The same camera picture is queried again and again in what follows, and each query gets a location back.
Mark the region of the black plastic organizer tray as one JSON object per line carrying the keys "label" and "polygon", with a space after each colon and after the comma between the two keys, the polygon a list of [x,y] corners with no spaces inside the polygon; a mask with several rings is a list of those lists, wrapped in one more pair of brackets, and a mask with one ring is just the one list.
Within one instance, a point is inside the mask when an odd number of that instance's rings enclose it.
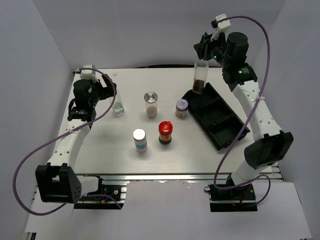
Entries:
{"label": "black plastic organizer tray", "polygon": [[208,82],[202,94],[188,90],[182,97],[188,111],[217,151],[231,145],[244,123]]}

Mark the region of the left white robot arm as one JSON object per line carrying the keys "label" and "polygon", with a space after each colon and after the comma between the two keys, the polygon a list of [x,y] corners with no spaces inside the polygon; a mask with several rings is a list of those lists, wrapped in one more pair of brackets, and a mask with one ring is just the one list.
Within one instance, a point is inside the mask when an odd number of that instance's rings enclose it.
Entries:
{"label": "left white robot arm", "polygon": [[98,176],[78,176],[74,172],[81,146],[96,119],[99,101],[116,95],[116,85],[108,76],[102,78],[103,86],[94,75],[81,75],[73,84],[73,99],[68,106],[65,133],[51,158],[35,170],[41,200],[45,203],[76,204],[90,194],[99,200],[105,196],[106,187]]}

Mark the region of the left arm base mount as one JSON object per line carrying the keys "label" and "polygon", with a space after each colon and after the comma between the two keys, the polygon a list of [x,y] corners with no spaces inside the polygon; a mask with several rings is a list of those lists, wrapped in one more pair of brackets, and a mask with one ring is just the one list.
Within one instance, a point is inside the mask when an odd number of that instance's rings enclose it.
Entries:
{"label": "left arm base mount", "polygon": [[127,182],[107,179],[103,176],[83,175],[80,199],[74,204],[76,210],[120,210],[125,203]]}

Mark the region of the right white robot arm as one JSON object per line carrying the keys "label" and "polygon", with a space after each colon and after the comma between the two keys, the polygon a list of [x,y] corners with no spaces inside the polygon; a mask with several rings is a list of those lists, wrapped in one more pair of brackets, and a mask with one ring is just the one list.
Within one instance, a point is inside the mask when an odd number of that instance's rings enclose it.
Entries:
{"label": "right white robot arm", "polygon": [[215,60],[222,67],[223,80],[239,101],[247,117],[245,123],[252,130],[254,142],[244,149],[244,161],[228,177],[225,187],[226,195],[236,200],[243,195],[243,186],[285,157],[294,138],[276,123],[262,96],[258,78],[246,62],[249,43],[245,34],[232,32],[226,36],[221,32],[212,39],[204,33],[193,47],[200,60]]}

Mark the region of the small white-lid sauce jar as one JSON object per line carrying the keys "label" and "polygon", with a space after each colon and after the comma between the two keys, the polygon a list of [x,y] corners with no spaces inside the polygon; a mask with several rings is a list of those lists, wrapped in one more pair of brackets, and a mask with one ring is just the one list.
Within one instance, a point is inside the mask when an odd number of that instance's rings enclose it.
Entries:
{"label": "small white-lid sauce jar", "polygon": [[179,99],[175,105],[175,116],[184,118],[187,114],[188,102],[185,99]]}

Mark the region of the red-lid dark sauce jar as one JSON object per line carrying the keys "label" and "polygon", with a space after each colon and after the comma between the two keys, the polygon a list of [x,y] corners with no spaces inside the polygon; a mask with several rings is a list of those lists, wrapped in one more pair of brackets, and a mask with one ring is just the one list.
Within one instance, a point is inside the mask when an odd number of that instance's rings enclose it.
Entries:
{"label": "red-lid dark sauce jar", "polygon": [[170,144],[172,141],[173,125],[170,121],[162,121],[158,125],[159,141],[163,145]]}

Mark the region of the aluminium table frame rail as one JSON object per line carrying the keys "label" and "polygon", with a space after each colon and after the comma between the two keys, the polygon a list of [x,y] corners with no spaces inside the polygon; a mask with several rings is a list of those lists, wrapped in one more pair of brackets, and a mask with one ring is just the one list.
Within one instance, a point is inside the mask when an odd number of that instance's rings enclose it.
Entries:
{"label": "aluminium table frame rail", "polygon": [[[192,88],[192,68],[106,69],[117,84],[125,112],[117,117],[105,113],[107,100],[96,107],[101,119],[95,122],[77,156],[74,171],[78,175],[102,175],[110,179],[182,180],[195,177],[211,179],[215,172],[225,179],[244,160],[244,149],[253,142],[251,133],[232,150],[216,150],[208,137],[187,115],[175,115],[176,102]],[[157,117],[146,115],[144,95],[158,95]],[[169,144],[159,141],[159,124],[173,125]],[[147,150],[139,152],[133,132],[143,129]]]}

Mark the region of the blue-label silver-lid shaker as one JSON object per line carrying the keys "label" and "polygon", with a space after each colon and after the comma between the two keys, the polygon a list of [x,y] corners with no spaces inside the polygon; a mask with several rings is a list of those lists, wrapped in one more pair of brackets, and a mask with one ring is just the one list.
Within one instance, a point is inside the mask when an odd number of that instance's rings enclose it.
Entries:
{"label": "blue-label silver-lid shaker", "polygon": [[143,129],[135,129],[132,133],[134,144],[138,152],[145,152],[148,149],[146,132]]}

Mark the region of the clear silver-lid spice jar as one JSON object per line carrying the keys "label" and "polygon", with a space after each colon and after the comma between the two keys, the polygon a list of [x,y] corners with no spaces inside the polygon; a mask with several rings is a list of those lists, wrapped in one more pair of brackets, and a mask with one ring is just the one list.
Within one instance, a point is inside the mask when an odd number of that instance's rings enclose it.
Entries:
{"label": "clear silver-lid spice jar", "polygon": [[148,91],[143,96],[145,102],[146,116],[154,119],[158,115],[158,94],[154,91]]}

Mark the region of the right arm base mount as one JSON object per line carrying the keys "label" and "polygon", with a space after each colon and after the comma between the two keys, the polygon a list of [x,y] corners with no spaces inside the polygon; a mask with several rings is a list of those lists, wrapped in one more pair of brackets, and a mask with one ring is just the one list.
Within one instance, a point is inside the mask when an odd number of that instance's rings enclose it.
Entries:
{"label": "right arm base mount", "polygon": [[213,184],[205,186],[212,213],[257,212],[256,195],[252,184],[228,190],[219,190]]}

